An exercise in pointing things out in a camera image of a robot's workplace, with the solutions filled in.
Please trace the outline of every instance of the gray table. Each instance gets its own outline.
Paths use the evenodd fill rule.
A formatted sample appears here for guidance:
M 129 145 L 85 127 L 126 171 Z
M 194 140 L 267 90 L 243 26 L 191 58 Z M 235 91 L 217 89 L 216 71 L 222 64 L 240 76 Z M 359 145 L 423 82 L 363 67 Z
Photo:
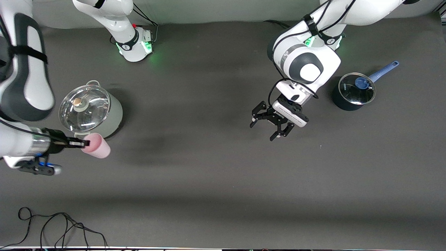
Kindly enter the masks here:
M 95 159 L 65 150 L 55 177 L 0 163 L 0 243 L 18 241 L 36 213 L 66 211 L 112 246 L 414 249 L 446 247 L 446 46 L 438 14 L 346 29 L 348 72 L 401 65 L 356 112 L 330 100 L 333 82 L 304 106 L 287 138 L 249 128 L 250 111 L 279 75 L 270 23 L 163 25 L 155 52 L 126 62 L 106 29 L 45 30 L 57 106 L 96 79 L 124 107 L 124 125 Z M 62 129 L 57 109 L 41 126 Z M 23 245 L 38 245 L 42 220 Z M 49 224 L 49 243 L 64 221 Z M 93 235 L 91 245 L 101 245 Z M 78 231 L 69 243 L 83 246 Z

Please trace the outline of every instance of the blue handle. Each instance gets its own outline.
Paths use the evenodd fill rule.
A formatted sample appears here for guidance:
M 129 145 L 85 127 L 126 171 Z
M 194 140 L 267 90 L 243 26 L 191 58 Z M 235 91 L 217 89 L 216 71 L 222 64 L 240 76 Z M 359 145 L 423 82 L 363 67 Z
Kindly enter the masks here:
M 372 80 L 372 82 L 376 82 L 378 79 L 380 79 L 380 77 L 384 76 L 384 74 L 388 73 L 389 71 L 395 69 L 395 67 L 399 66 L 400 62 L 398 61 L 394 61 L 386 66 L 384 66 L 384 68 L 382 68 L 381 70 L 373 73 L 372 75 L 370 75 L 370 79 Z

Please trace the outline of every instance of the white wall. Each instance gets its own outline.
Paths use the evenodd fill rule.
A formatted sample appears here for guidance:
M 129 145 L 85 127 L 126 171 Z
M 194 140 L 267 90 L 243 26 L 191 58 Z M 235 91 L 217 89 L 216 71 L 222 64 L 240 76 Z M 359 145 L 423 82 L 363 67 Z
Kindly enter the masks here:
M 218 21 L 298 20 L 319 6 L 319 0 L 134 0 L 151 19 L 159 24 L 208 23 Z M 442 0 L 421 0 L 402 5 L 389 17 L 414 17 L 427 14 Z M 34 18 L 53 28 L 100 27 L 89 16 L 76 10 L 71 0 L 34 0 Z M 132 13 L 130 21 L 147 24 Z

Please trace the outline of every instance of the pink cup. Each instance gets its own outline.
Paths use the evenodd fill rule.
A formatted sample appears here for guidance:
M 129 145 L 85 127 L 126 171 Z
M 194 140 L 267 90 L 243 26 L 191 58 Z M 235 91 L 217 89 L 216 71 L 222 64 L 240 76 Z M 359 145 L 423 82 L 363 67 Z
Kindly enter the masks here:
M 104 159 L 110 154 L 110 146 L 100 134 L 92 133 L 85 136 L 83 139 L 90 141 L 89 146 L 81 149 L 84 153 L 99 159 Z

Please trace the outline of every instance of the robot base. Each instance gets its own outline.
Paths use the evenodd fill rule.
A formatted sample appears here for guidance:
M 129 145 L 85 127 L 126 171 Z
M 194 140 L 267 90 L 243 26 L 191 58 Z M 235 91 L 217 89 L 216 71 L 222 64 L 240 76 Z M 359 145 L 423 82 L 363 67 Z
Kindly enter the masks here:
M 131 50 L 124 50 L 118 44 L 119 53 L 129 62 L 138 62 L 143 60 L 147 55 L 152 53 L 152 34 L 150 30 L 144 30 L 141 27 L 136 27 L 135 30 L 139 33 L 139 41 L 133 46 Z

